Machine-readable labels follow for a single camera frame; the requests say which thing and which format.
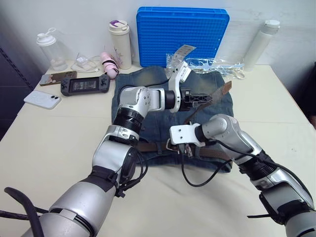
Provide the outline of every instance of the denim jeans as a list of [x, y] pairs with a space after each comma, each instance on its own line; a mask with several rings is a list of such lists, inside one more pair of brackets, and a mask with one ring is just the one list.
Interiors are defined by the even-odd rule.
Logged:
[[[115, 94], [112, 99], [112, 122], [115, 119], [118, 102], [117, 96], [119, 89], [127, 84], [134, 86], [144, 86], [152, 83], [159, 83], [167, 80], [164, 68], [162, 67], [146, 67], [139, 71], [130, 74], [119, 74], [116, 77]], [[224, 80], [219, 72], [211, 72], [208, 74], [198, 75], [195, 72], [191, 72], [187, 80], [180, 84], [180, 87], [189, 87], [192, 93], [206, 93], [210, 94], [217, 88], [224, 85]], [[156, 88], [164, 88], [168, 90], [168, 83], [162, 85], [152, 86]], [[140, 131], [140, 141], [143, 142], [166, 142], [169, 135], [169, 129], [174, 125], [183, 124], [185, 118], [191, 115], [195, 111], [195, 108], [191, 108], [187, 112], [170, 113], [169, 110], [163, 112], [150, 112], [144, 119]], [[233, 116], [233, 101], [231, 95], [228, 93], [218, 101], [217, 104], [208, 106], [207, 108], [199, 111], [192, 119], [192, 123], [204, 123], [207, 122], [215, 114], [227, 114]], [[219, 145], [209, 146], [210, 149], [222, 151]], [[173, 151], [161, 152], [146, 152], [143, 153], [143, 157], [147, 159], [149, 165], [163, 165], [163, 164], [181, 164], [181, 157], [179, 154]], [[185, 156], [185, 164], [203, 167], [211, 170], [215, 170], [218, 166], [221, 166], [224, 161], [218, 158], [201, 157], [199, 154], [194, 154], [193, 158]], [[230, 172], [231, 165], [227, 164], [222, 168], [222, 172]]]

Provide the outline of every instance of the table surface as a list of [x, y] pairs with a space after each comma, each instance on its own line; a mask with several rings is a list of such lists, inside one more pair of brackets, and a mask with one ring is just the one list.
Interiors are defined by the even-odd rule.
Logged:
[[[140, 69], [133, 66], [121, 73]], [[78, 77], [99, 76], [78, 73]], [[270, 66], [256, 66], [246, 79], [233, 80], [235, 118], [274, 159], [292, 169], [315, 199], [316, 133]], [[106, 94], [65, 97], [60, 85], [36, 90], [59, 95], [53, 110], [25, 104], [0, 142], [0, 190], [13, 187], [34, 205], [48, 209], [72, 184], [91, 171], [93, 153], [111, 123], [115, 82]], [[192, 182], [210, 171], [187, 167]], [[175, 165], [150, 167], [145, 178], [125, 198], [115, 198], [99, 232], [128, 237], [281, 237], [284, 226], [270, 218], [247, 219], [266, 213], [247, 176], [233, 166], [201, 188], [189, 186]], [[0, 209], [24, 213], [20, 204], [0, 192]], [[0, 236], [18, 236], [27, 221], [0, 219]]]

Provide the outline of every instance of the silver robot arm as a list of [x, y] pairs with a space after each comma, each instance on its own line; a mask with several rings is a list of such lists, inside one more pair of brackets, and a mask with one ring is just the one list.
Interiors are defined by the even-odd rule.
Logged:
[[[148, 112], [180, 108], [179, 83], [184, 82], [190, 68], [183, 62], [169, 79], [169, 89], [132, 87], [120, 95], [118, 112], [97, 147], [91, 174], [71, 186], [39, 221], [45, 237], [94, 237], [98, 234], [115, 196], [137, 184], [132, 180], [138, 152], [134, 148]], [[24, 237], [32, 237], [30, 228]]]
[[[247, 174], [261, 191], [260, 201], [274, 221], [285, 225], [288, 237], [316, 237], [316, 212], [310, 194], [292, 175], [274, 165], [264, 150], [240, 129], [235, 118], [219, 114], [202, 125], [173, 126], [170, 139], [174, 145], [194, 143], [200, 147], [218, 141], [240, 172]], [[231, 148], [253, 156], [241, 155]]]

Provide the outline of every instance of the brown belt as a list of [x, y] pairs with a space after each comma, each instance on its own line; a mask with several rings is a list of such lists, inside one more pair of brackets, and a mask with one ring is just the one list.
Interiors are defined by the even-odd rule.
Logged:
[[[146, 143], [146, 142], [139, 142], [136, 148], [141, 152], [159, 152], [159, 151], [167, 151], [166, 142], [161, 143]], [[176, 146], [171, 146], [171, 148], [177, 151]], [[196, 146], [191, 146], [192, 153], [195, 154]], [[201, 147], [199, 148], [199, 155], [201, 157], [210, 157], [210, 158], [218, 158], [223, 160], [229, 160], [230, 158], [226, 155], [226, 153], [221, 151], [216, 151], [209, 149], [208, 147]]]

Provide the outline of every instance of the blue crate lid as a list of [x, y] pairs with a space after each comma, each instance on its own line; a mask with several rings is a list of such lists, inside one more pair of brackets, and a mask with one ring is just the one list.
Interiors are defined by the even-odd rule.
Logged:
[[224, 9], [140, 7], [136, 15], [142, 67], [166, 66], [166, 54], [184, 44], [196, 49], [188, 57], [214, 58], [229, 22]]

